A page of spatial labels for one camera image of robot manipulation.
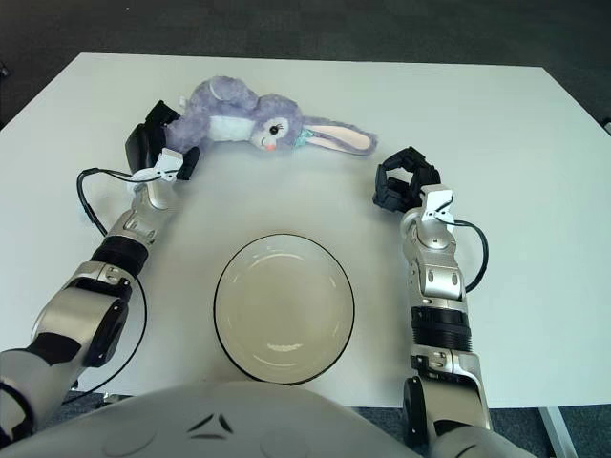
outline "gray carpet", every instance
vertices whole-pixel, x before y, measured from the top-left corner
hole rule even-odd
[[[610,19],[608,0],[0,0],[0,60],[12,72],[0,81],[0,119],[80,52],[542,66],[603,119],[611,115]],[[53,422],[89,411],[99,403],[92,398]],[[359,411],[400,439],[397,410]],[[611,456],[609,406],[562,413],[579,456]],[[497,431],[549,456],[535,410],[492,415]]]

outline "ceramic plate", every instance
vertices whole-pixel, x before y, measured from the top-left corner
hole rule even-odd
[[[348,344],[352,289],[319,244],[279,234],[246,245],[227,264],[214,301],[222,347],[244,373],[300,384],[330,368]]]

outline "bunny eye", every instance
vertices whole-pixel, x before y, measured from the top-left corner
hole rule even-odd
[[[277,124],[277,125],[275,125],[275,126],[271,126],[271,127],[269,128],[269,132],[270,132],[272,135],[275,135],[275,134],[277,134],[277,133],[278,133],[278,132],[279,132],[281,129],[283,129],[283,128],[284,128],[284,127],[283,127],[283,125],[282,125],[282,124]]]

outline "table surface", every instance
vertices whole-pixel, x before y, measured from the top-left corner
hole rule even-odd
[[[490,241],[488,274],[469,295],[489,405],[611,402],[611,137],[540,68],[79,55],[0,132],[0,348],[29,343],[39,310],[100,243],[77,173],[126,170],[124,141],[157,100],[177,107],[215,74],[375,132],[378,150],[270,154],[233,143],[207,152],[178,186],[182,208],[141,274],[150,307],[142,348],[106,391],[244,379],[214,331],[215,287],[241,247],[282,232],[321,243],[354,291],[348,348],[304,387],[344,405],[399,406],[411,375],[400,215],[371,195],[376,165],[412,145],[454,189],[454,215]],[[90,178],[86,193],[107,226],[130,204],[107,177]],[[471,232],[456,231],[467,280],[481,259]],[[138,293],[130,309],[115,357],[87,371],[82,389],[132,350]]]

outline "plush toy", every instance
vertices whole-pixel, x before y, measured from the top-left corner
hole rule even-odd
[[[353,155],[369,155],[375,135],[355,126],[302,115],[297,104],[281,95],[258,97],[240,79],[215,76],[201,83],[185,113],[165,127],[166,145],[185,153],[215,141],[248,141],[274,151],[311,144]]]

